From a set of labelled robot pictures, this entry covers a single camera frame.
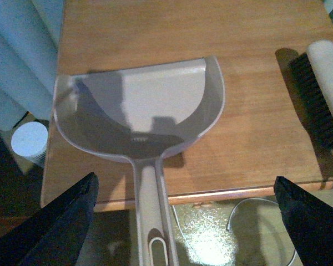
black bristles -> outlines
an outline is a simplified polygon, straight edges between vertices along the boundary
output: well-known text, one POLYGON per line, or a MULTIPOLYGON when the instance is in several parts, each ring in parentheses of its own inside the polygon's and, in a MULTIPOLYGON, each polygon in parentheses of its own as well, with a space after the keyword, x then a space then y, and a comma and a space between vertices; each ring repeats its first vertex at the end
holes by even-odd
POLYGON ((322 147, 333 150, 333 117, 317 83, 307 54, 300 55, 289 66, 311 120, 311 133, 322 147))

blue curtain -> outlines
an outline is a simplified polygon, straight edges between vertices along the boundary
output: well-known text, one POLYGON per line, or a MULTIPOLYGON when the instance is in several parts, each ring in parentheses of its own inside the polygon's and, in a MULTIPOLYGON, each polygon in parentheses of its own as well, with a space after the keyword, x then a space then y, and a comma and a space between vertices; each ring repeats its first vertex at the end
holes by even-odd
POLYGON ((26 111, 49 120, 62 12, 63 0, 0 0, 0 129, 26 111))

white cable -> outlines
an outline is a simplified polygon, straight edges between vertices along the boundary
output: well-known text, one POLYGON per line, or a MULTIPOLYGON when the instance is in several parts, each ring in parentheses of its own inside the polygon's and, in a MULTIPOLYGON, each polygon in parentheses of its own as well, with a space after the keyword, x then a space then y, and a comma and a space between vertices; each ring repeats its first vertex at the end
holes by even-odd
MULTIPOLYGON (((246 202, 246 201, 265 201, 265 202, 270 202, 270 203, 273 203, 275 205, 279 205, 277 202, 275 201, 271 201, 269 199, 266 199, 266 198, 246 198, 240 202, 238 202, 238 204, 236 206, 234 206, 232 212, 231 212, 231 215, 229 216, 229 219, 228 219, 228 222, 227 222, 227 231, 230 231, 231 230, 231 221, 232 221, 232 218, 233 218, 233 215, 236 211, 236 209, 238 208, 239 205, 241 205, 242 203, 246 202)), ((294 253, 292 254, 292 258, 290 260, 290 262, 286 265, 286 266, 291 266, 292 263, 295 261, 296 259, 296 255, 297 255, 297 251, 296 249, 294 250, 294 253)))
POLYGON ((176 221, 176 225, 178 226, 179 228, 179 231, 181 233, 181 236, 183 237, 184 241, 185 241, 185 244, 188 246, 188 248, 190 250, 192 250, 194 252, 194 254, 196 255, 197 259, 199 260, 199 262, 201 263, 202 266, 206 266, 205 264, 203 264, 202 260, 200 259, 200 257, 198 256, 197 252, 195 251, 195 249, 192 248, 192 246, 189 244, 189 242, 187 241, 183 231, 181 230, 181 226, 180 226, 180 223, 179 223, 179 219, 178 219, 178 215, 176 214, 176 210, 175 210, 175 207, 172 205, 171 206, 171 210, 173 211, 173 215, 174 215, 174 218, 175 218, 175 221, 176 221))

gray dustpan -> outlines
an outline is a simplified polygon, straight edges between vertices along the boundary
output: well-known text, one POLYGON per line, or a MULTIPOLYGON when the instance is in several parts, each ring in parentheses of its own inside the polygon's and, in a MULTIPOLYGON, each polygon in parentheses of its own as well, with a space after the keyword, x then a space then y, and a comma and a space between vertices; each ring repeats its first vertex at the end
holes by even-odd
POLYGON ((156 241, 166 264, 179 265, 163 159, 201 138, 224 104, 216 57, 57 78, 54 118, 63 137, 90 154, 133 165, 140 265, 153 265, 156 241))

wooden tabletop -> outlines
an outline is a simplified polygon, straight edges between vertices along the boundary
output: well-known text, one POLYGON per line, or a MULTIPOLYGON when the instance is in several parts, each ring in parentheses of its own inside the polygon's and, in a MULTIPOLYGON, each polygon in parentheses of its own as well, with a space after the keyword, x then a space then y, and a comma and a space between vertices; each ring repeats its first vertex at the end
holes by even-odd
MULTIPOLYGON (((226 85, 218 123, 164 161, 171 204, 273 194, 277 175, 307 190, 333 188, 333 153, 318 147, 287 62, 333 41, 321 0, 66 1, 58 74, 134 68, 216 55, 226 85)), ((89 172, 96 211, 133 207, 129 164, 66 142, 51 119, 42 206, 89 172)))

